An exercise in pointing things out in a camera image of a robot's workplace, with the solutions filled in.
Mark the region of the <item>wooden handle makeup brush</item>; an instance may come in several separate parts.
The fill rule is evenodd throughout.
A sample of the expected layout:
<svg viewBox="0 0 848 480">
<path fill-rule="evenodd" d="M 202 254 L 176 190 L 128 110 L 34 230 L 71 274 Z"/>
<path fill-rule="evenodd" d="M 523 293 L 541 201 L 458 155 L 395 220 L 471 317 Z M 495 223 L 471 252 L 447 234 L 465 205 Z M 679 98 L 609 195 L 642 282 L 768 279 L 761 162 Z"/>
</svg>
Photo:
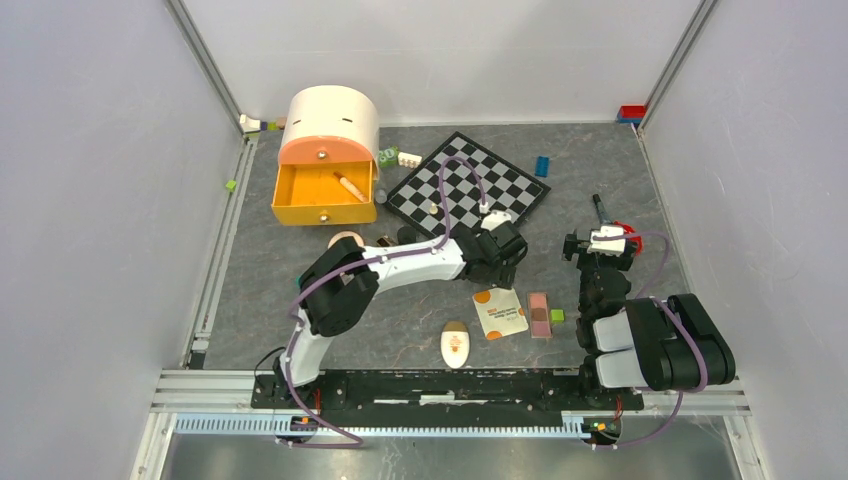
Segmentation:
<svg viewBox="0 0 848 480">
<path fill-rule="evenodd" d="M 345 177 L 340 172 L 333 173 L 336 180 L 339 184 L 348 191 L 351 195 L 353 195 L 358 201 L 361 203 L 367 203 L 368 197 L 365 193 L 363 193 L 353 182 L 351 182 L 347 177 Z"/>
</svg>

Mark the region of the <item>yellow drawer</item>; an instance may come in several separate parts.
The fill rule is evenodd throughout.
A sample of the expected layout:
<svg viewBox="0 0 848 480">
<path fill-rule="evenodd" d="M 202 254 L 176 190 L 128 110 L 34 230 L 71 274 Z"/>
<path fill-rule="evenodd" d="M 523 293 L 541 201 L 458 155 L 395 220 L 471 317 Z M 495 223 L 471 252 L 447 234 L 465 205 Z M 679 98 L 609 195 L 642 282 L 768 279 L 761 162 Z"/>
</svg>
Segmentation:
<svg viewBox="0 0 848 480">
<path fill-rule="evenodd" d="M 368 197 L 361 203 L 336 180 L 340 172 Z M 280 165 L 271 210 L 285 226 L 346 225 L 377 219 L 373 189 L 377 169 L 373 162 L 326 165 Z"/>
</svg>

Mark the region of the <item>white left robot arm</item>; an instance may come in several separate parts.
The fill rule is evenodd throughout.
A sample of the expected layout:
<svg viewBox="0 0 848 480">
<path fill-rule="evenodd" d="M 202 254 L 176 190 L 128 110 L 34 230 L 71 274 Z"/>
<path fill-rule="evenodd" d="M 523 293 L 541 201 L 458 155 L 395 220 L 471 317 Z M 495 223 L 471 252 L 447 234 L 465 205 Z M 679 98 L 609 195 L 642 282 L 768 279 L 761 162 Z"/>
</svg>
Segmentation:
<svg viewBox="0 0 848 480">
<path fill-rule="evenodd" d="M 276 367 L 276 394 L 290 407 L 306 405 L 333 339 L 352 329 L 375 297 L 428 281 L 510 288 L 527 252 L 510 221 L 489 229 L 458 225 L 446 235 L 394 247 L 337 241 L 301 275 L 299 294 L 287 309 L 296 326 Z"/>
</svg>

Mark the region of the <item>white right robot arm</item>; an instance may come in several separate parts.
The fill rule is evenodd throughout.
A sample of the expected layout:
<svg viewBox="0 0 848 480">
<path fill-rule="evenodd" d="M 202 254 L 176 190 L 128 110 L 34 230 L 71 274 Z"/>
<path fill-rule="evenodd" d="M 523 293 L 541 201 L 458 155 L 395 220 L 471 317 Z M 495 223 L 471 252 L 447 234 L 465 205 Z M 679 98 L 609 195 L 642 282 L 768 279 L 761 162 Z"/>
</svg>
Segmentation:
<svg viewBox="0 0 848 480">
<path fill-rule="evenodd" d="M 591 408 L 618 390 L 699 391 L 736 377 L 735 357 L 696 295 L 631 292 L 625 273 L 638 249 L 637 234 L 615 224 L 564 239 L 562 255 L 580 272 L 576 337 L 587 353 L 577 392 Z"/>
</svg>

